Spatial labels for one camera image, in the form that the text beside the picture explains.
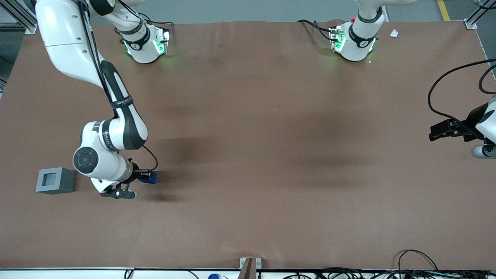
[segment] yellow floor line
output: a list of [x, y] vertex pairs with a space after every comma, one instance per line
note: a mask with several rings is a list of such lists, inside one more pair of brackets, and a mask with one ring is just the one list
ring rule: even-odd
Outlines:
[[444, 0], [437, 0], [437, 4], [439, 5], [439, 9], [441, 10], [442, 19], [451, 20], [449, 19], [448, 10], [446, 10], [446, 5], [444, 4]]

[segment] white paper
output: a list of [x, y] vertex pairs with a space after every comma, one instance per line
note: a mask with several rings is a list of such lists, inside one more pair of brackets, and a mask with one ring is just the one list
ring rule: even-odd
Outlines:
[[396, 31], [396, 29], [393, 29], [393, 32], [391, 32], [390, 36], [394, 38], [398, 37], [398, 31]]

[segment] black cable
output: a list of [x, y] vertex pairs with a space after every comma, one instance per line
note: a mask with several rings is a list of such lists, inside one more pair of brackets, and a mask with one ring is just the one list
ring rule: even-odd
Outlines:
[[196, 279], [200, 279], [200, 278], [198, 277], [198, 275], [196, 275], [195, 273], [193, 273], [191, 270], [188, 270], [188, 272], [189, 272], [189, 273], [191, 273], [191, 274], [193, 274], [193, 276], [195, 276], [195, 277], [196, 277]]
[[485, 90], [483, 87], [482, 87], [482, 82], [484, 81], [484, 78], [486, 78], [486, 75], [488, 75], [494, 68], [496, 68], [496, 64], [494, 64], [493, 66], [489, 67], [489, 69], [487, 69], [484, 74], [482, 74], [482, 77], [481, 79], [479, 79], [479, 89], [485, 93], [485, 94], [496, 94], [496, 91], [487, 91]]
[[1, 58], [3, 61], [5, 61], [5, 62], [7, 62], [7, 63], [9, 63], [9, 64], [14, 65], [14, 63], [13, 63], [13, 62], [10, 62], [9, 60], [5, 59], [5, 58], [4, 58], [3, 56], [1, 56], [1, 55], [0, 55], [0, 58]]
[[143, 16], [143, 17], [146, 17], [144, 18], [144, 20], [146, 21], [146, 23], [148, 24], [152, 24], [152, 23], [157, 23], [157, 24], [170, 24], [171, 26], [174, 26], [174, 23], [172, 21], [164, 21], [164, 22], [159, 22], [159, 21], [153, 21], [150, 19], [150, 17], [142, 12], [139, 12], [138, 13], [139, 15]]
[[148, 149], [148, 147], [146, 147], [146, 146], [143, 145], [143, 148], [146, 149], [153, 156], [153, 158], [155, 159], [155, 166], [150, 170], [150, 171], [154, 171], [158, 167], [158, 159], [155, 156], [155, 154], [153, 154], [153, 152]]
[[484, 7], [482, 4], [480, 6], [477, 5], [477, 7], [480, 8], [480, 9], [483, 9], [483, 10], [494, 10], [494, 9], [496, 9], [496, 7]]
[[124, 3], [122, 0], [117, 0], [119, 1], [119, 3], [121, 3], [121, 5], [126, 9], [128, 10], [132, 15], [134, 15], [135, 17], [139, 18], [140, 20], [142, 19], [135, 10], [133, 10], [130, 6], [128, 6], [126, 3]]
[[362, 273], [358, 270], [353, 270], [353, 269], [348, 269], [348, 268], [340, 268], [340, 267], [333, 267], [333, 268], [326, 268], [322, 270], [323, 273], [329, 273], [327, 275], [328, 279], [334, 279], [342, 274], [346, 275], [348, 279], [364, 279]]
[[405, 250], [403, 253], [401, 253], [400, 257], [398, 258], [398, 273], [399, 273], [399, 277], [401, 279], [401, 258], [408, 252], [415, 252], [415, 253], [418, 253], [418, 254], [421, 254], [421, 255], [424, 255], [426, 258], [429, 259], [429, 261], [431, 261], [432, 265], [434, 266], [435, 270], [439, 270], [437, 268], [437, 265], [435, 264], [435, 262], [424, 252], [422, 251], [419, 251], [419, 250], [415, 250], [415, 249], [407, 249]]
[[475, 133], [474, 131], [472, 131], [471, 129], [469, 129], [465, 124], [463, 124], [460, 120], [458, 120], [457, 118], [455, 118], [454, 116], [451, 116], [449, 114], [446, 114], [446, 113], [443, 113], [443, 112], [440, 112], [440, 111], [437, 111], [433, 108], [432, 106], [432, 103], [431, 103], [431, 95], [433, 93], [433, 90], [435, 88], [435, 86], [441, 81], [441, 79], [443, 79], [445, 76], [449, 75], [450, 73], [454, 72], [454, 71], [457, 71], [457, 70], [461, 70], [461, 69], [464, 69], [464, 68], [467, 68], [467, 67], [470, 67], [470, 66], [475, 66], [475, 65], [479, 65], [479, 64], [484, 64], [484, 63], [489, 63], [489, 62], [496, 62], [496, 59], [493, 58], [493, 59], [487, 59], [487, 60], [482, 60], [482, 61], [478, 61], [478, 62], [473, 62], [473, 63], [469, 63], [469, 64], [465, 64], [465, 65], [462, 65], [462, 66], [459, 66], [459, 67], [456, 67], [454, 69], [451, 69], [447, 72], [445, 72], [442, 76], [440, 76], [435, 82], [434, 84], [432, 85], [431, 89], [429, 90], [429, 94], [427, 95], [427, 104], [429, 105], [429, 108], [431, 109], [432, 112], [436, 113], [436, 114], [439, 114], [441, 116], [444, 116], [444, 117], [447, 117], [453, 121], [456, 121], [461, 127], [463, 127], [464, 129], [466, 129], [467, 131], [469, 131], [471, 134], [473, 134], [475, 137], [479, 138], [479, 136], [477, 135], [477, 133]]
[[301, 277], [306, 278], [306, 279], [314, 279], [314, 278], [312, 278], [310, 276], [307, 276], [305, 274], [300, 274], [300, 273], [297, 273], [295, 275], [289, 275], [289, 276], [286, 276], [286, 277], [284, 277], [282, 279], [293, 279], [293, 277], [295, 277], [295, 276], [299, 276], [299, 277], [301, 276]]
[[306, 20], [306, 19], [300, 19], [300, 20], [298, 20], [297, 22], [308, 23], [308, 24], [310, 24], [311, 26], [313, 26], [314, 28], [318, 28], [318, 29], [320, 29], [320, 30], [322, 30], [322, 31], [327, 31], [327, 32], [329, 31], [329, 29], [325, 29], [325, 28], [323, 28], [323, 27], [320, 27], [320, 26], [316, 25], [315, 23], [313, 23], [313, 22], [311, 22], [311, 21], [309, 21], [309, 20]]
[[310, 22], [310, 21], [308, 21], [308, 20], [306, 20], [306, 19], [301, 19], [301, 20], [298, 20], [297, 22], [301, 22], [301, 23], [308, 23], [308, 24], [310, 24], [313, 28], [316, 28], [316, 29], [320, 32], [320, 34], [321, 34], [324, 38], [326, 38], [326, 39], [327, 39], [327, 40], [329, 40], [329, 41], [333, 41], [333, 42], [337, 42], [337, 41], [338, 41], [337, 39], [333, 39], [333, 38], [327, 37], [327, 36], [324, 34], [324, 32], [322, 32], [322, 31], [327, 31], [327, 32], [329, 32], [329, 29], [325, 29], [325, 28], [323, 28], [323, 27], [320, 27], [320, 26], [317, 24], [317, 21], [316, 21], [316, 20], [315, 20], [313, 23], [312, 23], [312, 22]]
[[133, 273], [134, 273], [134, 270], [126, 270], [124, 272], [124, 279], [130, 279]]

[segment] brown table surface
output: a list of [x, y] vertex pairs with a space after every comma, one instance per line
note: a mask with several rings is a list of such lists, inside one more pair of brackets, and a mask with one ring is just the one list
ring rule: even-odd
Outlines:
[[[485, 58], [476, 32], [385, 23], [351, 63], [307, 28], [177, 25], [171, 55], [140, 65], [113, 26], [95, 26], [160, 161], [159, 183], [132, 183], [133, 201], [102, 198], [83, 176], [74, 193], [35, 193], [38, 170], [72, 169], [82, 127], [112, 111], [26, 36], [0, 101], [0, 266], [231, 267], [248, 255], [267, 268], [393, 268], [413, 248], [442, 269], [493, 269], [496, 162], [471, 156], [478, 142], [428, 139], [444, 118], [427, 92]], [[434, 106], [464, 119], [489, 100], [477, 89], [486, 68], [448, 76]], [[123, 154], [153, 166], [143, 149]]]

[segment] blue object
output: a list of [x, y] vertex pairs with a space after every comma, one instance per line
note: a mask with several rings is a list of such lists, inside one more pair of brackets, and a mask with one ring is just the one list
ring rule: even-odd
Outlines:
[[148, 183], [148, 184], [155, 184], [157, 183], [157, 173], [152, 171], [152, 178], [138, 178], [139, 181], [143, 183]]

